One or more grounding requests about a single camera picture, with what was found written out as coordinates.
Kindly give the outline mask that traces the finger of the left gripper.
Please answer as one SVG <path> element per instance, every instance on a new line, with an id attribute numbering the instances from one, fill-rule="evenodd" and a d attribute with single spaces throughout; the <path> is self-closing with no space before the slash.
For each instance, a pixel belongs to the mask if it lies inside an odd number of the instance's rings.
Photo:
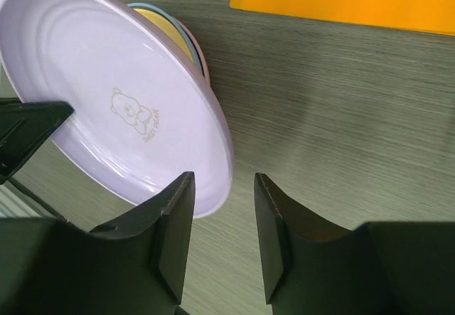
<path id="1" fill-rule="evenodd" d="M 1 183 L 8 181 L 73 113 L 67 102 L 1 98 Z"/>

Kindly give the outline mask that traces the pink plate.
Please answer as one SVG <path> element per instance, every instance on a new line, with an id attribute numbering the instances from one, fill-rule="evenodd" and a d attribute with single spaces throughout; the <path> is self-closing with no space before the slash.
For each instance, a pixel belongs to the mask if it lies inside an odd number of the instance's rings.
<path id="1" fill-rule="evenodd" d="M 190 38 L 190 40 L 193 44 L 193 47 L 195 48 L 196 53 L 198 54 L 198 59 L 200 61 L 201 67 L 202 67 L 203 76 L 208 81 L 208 83 L 210 83 L 210 72 L 209 72 L 208 64 L 205 59 L 202 48 L 200 47 L 200 45 L 199 45 L 198 41 L 196 40 L 196 38 L 194 37 L 194 35 L 188 30 L 188 28 L 180 21 L 177 21 L 177 22 L 183 28 L 183 30 L 186 32 L 187 36 Z"/>

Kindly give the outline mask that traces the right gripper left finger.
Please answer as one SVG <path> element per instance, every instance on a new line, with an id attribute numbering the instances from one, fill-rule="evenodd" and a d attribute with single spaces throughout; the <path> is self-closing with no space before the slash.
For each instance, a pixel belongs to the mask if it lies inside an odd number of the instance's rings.
<path id="1" fill-rule="evenodd" d="M 195 176 L 84 231 L 1 219 L 2 314 L 182 314 Z"/>

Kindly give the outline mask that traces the yellow plate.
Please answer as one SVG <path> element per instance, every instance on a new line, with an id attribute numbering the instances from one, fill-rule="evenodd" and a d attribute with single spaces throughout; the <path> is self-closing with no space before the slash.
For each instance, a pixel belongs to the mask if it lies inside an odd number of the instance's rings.
<path id="1" fill-rule="evenodd" d="M 164 16 L 157 11 L 148 10 L 145 8 L 133 7 L 133 9 L 147 18 L 155 26 L 160 28 L 169 38 L 171 38 L 177 46 L 190 58 L 192 62 L 193 56 L 187 42 L 184 40 L 181 32 Z"/>

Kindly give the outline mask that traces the purple plate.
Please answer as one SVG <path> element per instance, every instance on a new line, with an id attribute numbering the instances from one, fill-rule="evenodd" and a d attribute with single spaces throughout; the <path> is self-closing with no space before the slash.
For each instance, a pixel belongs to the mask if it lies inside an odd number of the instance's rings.
<path id="1" fill-rule="evenodd" d="M 228 199 L 228 124 L 208 81 L 152 22 L 118 0 L 1 0 L 1 63 L 22 102 L 67 102 L 53 143 L 139 205 L 196 177 L 194 217 Z"/>

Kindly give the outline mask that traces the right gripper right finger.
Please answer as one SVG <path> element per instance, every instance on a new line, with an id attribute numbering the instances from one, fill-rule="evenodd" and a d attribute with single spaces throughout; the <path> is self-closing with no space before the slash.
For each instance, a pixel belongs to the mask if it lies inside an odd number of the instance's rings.
<path id="1" fill-rule="evenodd" d="M 255 176 L 266 302 L 274 314 L 453 314 L 454 224 L 373 221 L 353 230 Z"/>

